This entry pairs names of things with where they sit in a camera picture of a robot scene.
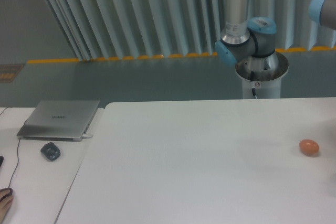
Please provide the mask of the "person's hand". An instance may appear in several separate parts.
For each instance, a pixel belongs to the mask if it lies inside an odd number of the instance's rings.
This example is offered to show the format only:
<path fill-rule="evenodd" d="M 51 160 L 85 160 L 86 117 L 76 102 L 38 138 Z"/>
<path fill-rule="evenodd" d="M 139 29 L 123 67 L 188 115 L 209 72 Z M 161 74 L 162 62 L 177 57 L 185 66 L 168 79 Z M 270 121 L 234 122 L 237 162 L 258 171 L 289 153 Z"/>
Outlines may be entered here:
<path fill-rule="evenodd" d="M 13 194 L 9 197 L 4 197 L 5 194 L 7 194 L 8 190 L 5 190 L 5 188 L 1 189 L 1 205 L 0 205 L 0 208 L 1 208 L 1 212 L 0 212 L 0 215 L 1 215 L 1 223 L 3 222 L 3 220 L 5 219 L 5 216 L 7 214 L 7 212 L 9 211 L 12 203 L 13 203 Z"/>

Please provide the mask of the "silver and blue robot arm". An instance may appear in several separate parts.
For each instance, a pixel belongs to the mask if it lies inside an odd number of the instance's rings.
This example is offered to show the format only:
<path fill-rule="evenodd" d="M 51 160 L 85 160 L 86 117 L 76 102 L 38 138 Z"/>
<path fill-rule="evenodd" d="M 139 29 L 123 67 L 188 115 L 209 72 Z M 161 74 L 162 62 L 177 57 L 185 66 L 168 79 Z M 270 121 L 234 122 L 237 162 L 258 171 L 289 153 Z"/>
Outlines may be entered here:
<path fill-rule="evenodd" d="M 225 27 L 215 49 L 221 60 L 235 65 L 248 56 L 267 58 L 275 52 L 276 23 L 268 17 L 248 20 L 249 0 L 224 0 Z M 335 0 L 312 0 L 309 17 L 335 30 Z"/>

